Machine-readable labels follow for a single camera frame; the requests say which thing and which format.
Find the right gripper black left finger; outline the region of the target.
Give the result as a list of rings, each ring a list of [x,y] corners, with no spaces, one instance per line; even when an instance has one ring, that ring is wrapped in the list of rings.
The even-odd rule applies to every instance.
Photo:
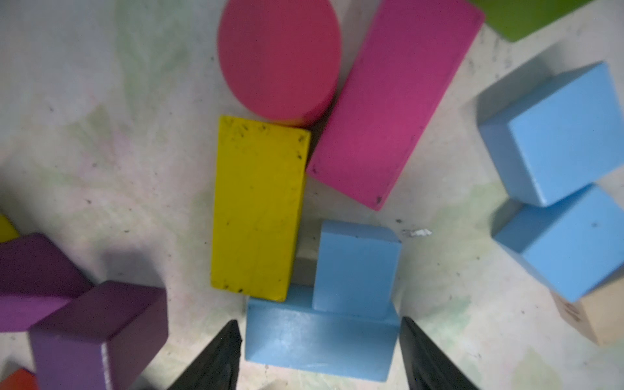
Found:
[[[230,320],[169,389],[236,389],[241,345],[238,321]]]

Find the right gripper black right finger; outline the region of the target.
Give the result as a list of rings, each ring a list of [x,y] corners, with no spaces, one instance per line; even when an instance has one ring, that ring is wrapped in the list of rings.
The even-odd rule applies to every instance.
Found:
[[[401,319],[399,342],[409,389],[478,389],[410,317]]]

